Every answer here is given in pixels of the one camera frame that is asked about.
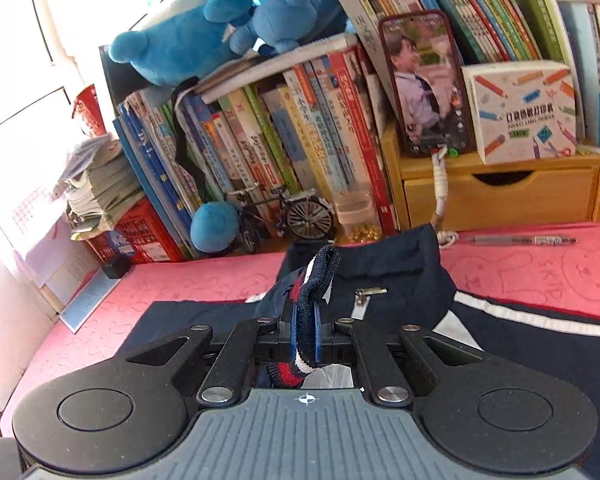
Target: black necktie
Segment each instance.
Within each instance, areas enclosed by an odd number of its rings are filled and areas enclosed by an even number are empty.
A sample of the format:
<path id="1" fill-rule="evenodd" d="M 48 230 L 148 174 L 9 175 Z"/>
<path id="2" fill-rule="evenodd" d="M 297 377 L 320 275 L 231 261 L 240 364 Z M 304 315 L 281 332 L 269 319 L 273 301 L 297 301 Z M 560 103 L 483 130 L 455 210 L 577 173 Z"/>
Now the black necktie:
<path id="1" fill-rule="evenodd" d="M 423 78 L 419 76 L 415 76 L 416 79 L 420 82 L 422 89 L 424 90 L 425 95 L 427 96 L 427 101 L 429 101 L 429 106 L 434 111 L 434 113 L 440 113 L 440 106 L 438 106 L 438 100 L 435 95 L 433 95 L 433 90 L 431 89 L 431 85 L 427 83 Z"/>

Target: drawer handle cutout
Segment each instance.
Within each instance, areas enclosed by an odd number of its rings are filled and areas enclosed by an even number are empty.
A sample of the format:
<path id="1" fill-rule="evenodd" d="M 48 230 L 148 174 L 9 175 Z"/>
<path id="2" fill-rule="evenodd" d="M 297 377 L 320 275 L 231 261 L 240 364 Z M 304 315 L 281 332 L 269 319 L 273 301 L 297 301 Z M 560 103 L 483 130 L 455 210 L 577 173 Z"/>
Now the drawer handle cutout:
<path id="1" fill-rule="evenodd" d="M 503 171 L 502 173 L 478 173 L 473 177 L 487 186 L 497 187 L 517 184 L 531 176 L 532 173 L 533 171 Z"/>

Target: silver bolt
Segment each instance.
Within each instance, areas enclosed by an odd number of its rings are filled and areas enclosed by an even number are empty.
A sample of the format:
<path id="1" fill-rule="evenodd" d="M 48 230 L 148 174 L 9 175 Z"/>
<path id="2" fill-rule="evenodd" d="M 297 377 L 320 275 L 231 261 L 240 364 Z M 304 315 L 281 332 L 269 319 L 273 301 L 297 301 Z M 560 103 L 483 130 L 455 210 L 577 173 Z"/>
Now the silver bolt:
<path id="1" fill-rule="evenodd" d="M 384 402 L 404 402 L 409 398 L 409 393 L 400 386 L 385 386 L 378 390 L 378 398 Z"/>
<path id="2" fill-rule="evenodd" d="M 206 402 L 212 402 L 214 404 L 222 404 L 223 402 L 227 402 L 234 393 L 224 386 L 212 386 L 211 388 L 207 388 L 200 397 L 202 400 L 206 400 Z"/>

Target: miniature bicycle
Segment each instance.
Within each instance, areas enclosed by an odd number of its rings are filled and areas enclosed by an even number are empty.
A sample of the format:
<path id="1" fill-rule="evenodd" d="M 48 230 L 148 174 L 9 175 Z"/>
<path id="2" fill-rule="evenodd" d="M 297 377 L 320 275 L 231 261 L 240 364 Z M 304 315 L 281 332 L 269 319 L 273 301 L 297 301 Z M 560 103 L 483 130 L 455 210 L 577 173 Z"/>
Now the miniature bicycle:
<path id="1" fill-rule="evenodd" d="M 264 190 L 256 183 L 245 189 L 225 193 L 225 197 L 233 196 L 238 201 L 240 215 L 240 231 L 238 241 L 249 254 L 255 254 L 260 247 L 258 224 L 273 227 L 279 237 L 285 235 L 286 229 L 305 240 L 318 240 L 329 237 L 333 231 L 333 208 L 326 200 L 317 197 L 315 190 L 302 191 L 290 196 L 286 186 L 270 190 L 270 198 L 250 202 L 250 192 L 256 189 Z M 280 214 L 276 221 L 263 218 L 258 206 L 278 202 Z"/>

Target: video on phone screen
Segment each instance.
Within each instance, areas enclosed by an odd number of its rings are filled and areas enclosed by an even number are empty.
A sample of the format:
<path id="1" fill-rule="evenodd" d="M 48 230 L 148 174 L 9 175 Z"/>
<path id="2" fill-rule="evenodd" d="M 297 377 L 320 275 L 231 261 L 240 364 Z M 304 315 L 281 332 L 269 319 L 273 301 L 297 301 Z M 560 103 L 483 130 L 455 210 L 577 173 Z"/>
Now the video on phone screen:
<path id="1" fill-rule="evenodd" d="M 382 35 L 409 149 L 424 154 L 446 144 L 464 150 L 461 84 L 442 16 L 391 18 L 382 23 Z"/>

